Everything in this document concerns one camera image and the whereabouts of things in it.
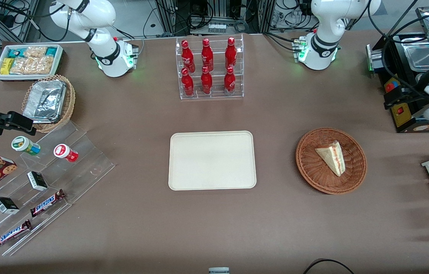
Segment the round wicker basket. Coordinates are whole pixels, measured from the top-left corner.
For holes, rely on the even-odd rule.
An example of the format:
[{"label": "round wicker basket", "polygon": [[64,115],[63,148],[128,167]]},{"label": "round wicker basket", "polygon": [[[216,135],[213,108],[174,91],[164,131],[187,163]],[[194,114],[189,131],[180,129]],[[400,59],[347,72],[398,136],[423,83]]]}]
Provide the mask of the round wicker basket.
[{"label": "round wicker basket", "polygon": [[[64,104],[62,108],[62,118],[55,124],[33,124],[33,127],[35,127],[37,131],[43,132],[43,133],[49,133],[53,129],[67,124],[68,121],[70,120],[70,117],[72,116],[72,112],[74,111],[75,91],[74,91],[74,87],[71,85],[69,80],[67,80],[67,78],[61,75],[47,76],[44,79],[38,80],[37,83],[43,82],[43,81],[52,81],[52,80],[61,80],[62,82],[66,83],[67,89],[66,89]],[[28,92],[25,95],[25,99],[21,104],[21,111],[25,109],[25,106],[28,101],[28,96],[30,95],[30,90],[32,90],[32,87],[33,85],[28,89]]]},{"label": "round wicker basket", "polygon": [[[346,171],[336,176],[317,154],[315,148],[337,140],[343,151]],[[362,184],[367,172],[365,152],[346,132],[334,128],[318,128],[306,133],[296,149],[296,163],[306,181],[328,194],[346,194]]]}]

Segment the robotic arm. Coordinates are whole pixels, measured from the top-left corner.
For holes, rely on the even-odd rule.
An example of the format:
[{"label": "robotic arm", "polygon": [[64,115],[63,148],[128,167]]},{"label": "robotic arm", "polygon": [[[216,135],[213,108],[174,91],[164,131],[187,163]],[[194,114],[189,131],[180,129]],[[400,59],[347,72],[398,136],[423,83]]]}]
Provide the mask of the robotic arm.
[{"label": "robotic arm", "polygon": [[116,12],[107,0],[61,0],[52,2],[50,12],[57,26],[69,29],[87,42],[96,55],[99,68],[110,77],[119,77],[135,68],[135,52],[131,44],[115,40],[105,28],[113,26]]},{"label": "robotic arm", "polygon": [[[370,3],[374,14],[381,0]],[[343,18],[357,19],[368,5],[368,0],[312,0],[312,13],[319,20],[316,33],[301,36],[298,48],[301,50],[298,61],[313,70],[323,70],[334,60],[336,48],[345,32]]]}]

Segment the clear acrylic stand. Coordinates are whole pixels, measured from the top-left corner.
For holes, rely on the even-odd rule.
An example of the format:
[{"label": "clear acrylic stand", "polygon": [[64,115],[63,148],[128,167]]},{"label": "clear acrylic stand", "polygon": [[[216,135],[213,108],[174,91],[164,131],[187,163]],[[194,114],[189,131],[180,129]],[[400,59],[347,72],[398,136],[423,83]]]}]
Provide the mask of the clear acrylic stand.
[{"label": "clear acrylic stand", "polygon": [[[23,153],[16,161],[18,169],[0,182],[0,196],[11,198],[20,208],[15,215],[0,212],[0,236],[30,219],[32,231],[24,232],[7,241],[0,247],[2,255],[12,255],[38,232],[70,208],[86,191],[88,191],[115,165],[86,136],[86,132],[77,128],[72,122],[65,124],[45,135],[38,142],[40,153],[36,156]],[[70,163],[54,156],[56,145],[64,143],[79,153],[79,159]],[[37,191],[28,181],[27,173],[31,170],[42,173],[48,189]],[[32,218],[30,209],[51,197],[59,189],[67,195],[51,208]]]},{"label": "clear acrylic stand", "polygon": [[[234,67],[234,75],[236,77],[235,82],[235,91],[231,96],[225,94],[225,51],[228,46],[228,38],[235,38],[235,47],[237,50],[236,53],[236,65]],[[196,66],[196,71],[191,73],[190,76],[194,80],[194,96],[187,97],[182,88],[182,74],[181,70],[183,68],[182,62],[182,47],[180,45],[182,40],[187,40],[189,42],[189,48],[194,54],[194,64]],[[182,39],[176,39],[175,46],[175,57],[177,60],[177,76],[179,78],[179,93],[181,99],[228,99],[228,98],[240,98],[244,96],[244,45],[243,45],[243,36],[240,35],[219,35],[219,36],[210,36],[209,44],[213,50],[214,56],[214,70],[211,72],[213,78],[213,90],[210,95],[204,94],[202,91],[201,84],[201,74],[203,62],[201,59],[201,52],[203,50],[203,43],[199,37],[185,37]]]}]

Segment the red bottle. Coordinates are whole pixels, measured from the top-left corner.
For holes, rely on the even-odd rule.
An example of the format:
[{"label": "red bottle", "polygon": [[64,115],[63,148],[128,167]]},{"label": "red bottle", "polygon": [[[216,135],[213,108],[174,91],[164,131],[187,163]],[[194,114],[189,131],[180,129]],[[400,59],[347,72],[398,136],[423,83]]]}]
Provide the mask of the red bottle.
[{"label": "red bottle", "polygon": [[226,62],[225,62],[226,69],[228,69],[228,67],[230,66],[235,67],[236,48],[235,48],[235,38],[233,37],[228,38],[228,47],[226,48],[225,58],[226,58]]},{"label": "red bottle", "polygon": [[226,69],[227,73],[225,75],[225,94],[228,96],[233,95],[235,92],[235,75],[233,74],[233,67],[229,66]]},{"label": "red bottle", "polygon": [[203,66],[207,66],[209,71],[213,71],[214,69],[214,58],[213,58],[213,50],[209,46],[209,39],[203,39],[203,51],[201,52],[201,57],[203,58]]},{"label": "red bottle", "polygon": [[194,71],[196,71],[196,66],[194,64],[194,54],[192,54],[192,50],[189,48],[189,42],[187,42],[187,40],[183,40],[181,45],[182,62],[184,63],[184,67],[187,68],[190,73],[194,73]]},{"label": "red bottle", "polygon": [[193,97],[194,96],[194,82],[192,77],[189,75],[187,68],[182,68],[182,88],[184,89],[185,96]]},{"label": "red bottle", "polygon": [[201,83],[203,84],[203,92],[206,95],[211,94],[213,88],[213,77],[209,73],[207,66],[203,67],[203,74],[201,75]]}]

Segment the brown tablecloth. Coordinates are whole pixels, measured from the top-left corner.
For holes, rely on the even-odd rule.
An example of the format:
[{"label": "brown tablecloth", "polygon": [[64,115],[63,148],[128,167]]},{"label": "brown tablecloth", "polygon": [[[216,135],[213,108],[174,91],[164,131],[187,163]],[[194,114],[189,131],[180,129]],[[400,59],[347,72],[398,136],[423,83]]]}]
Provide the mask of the brown tablecloth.
[{"label": "brown tablecloth", "polygon": [[[265,36],[245,35],[244,99],[195,102],[179,99],[174,38],[147,40],[138,69],[120,78],[106,77],[85,43],[63,44],[61,74],[77,93],[72,120],[117,166],[15,255],[0,255],[0,273],[285,274],[321,257],[355,273],[429,273],[429,178],[420,166],[429,134],[395,133],[366,72],[364,47],[377,40],[348,32],[334,63],[312,71]],[[29,85],[0,82],[0,111],[20,111]],[[316,191],[295,166],[301,136],[326,126],[366,152],[368,174],[353,193]],[[254,136],[253,189],[169,189],[174,133],[231,130]],[[18,157],[17,135],[0,136],[0,155]]]}]

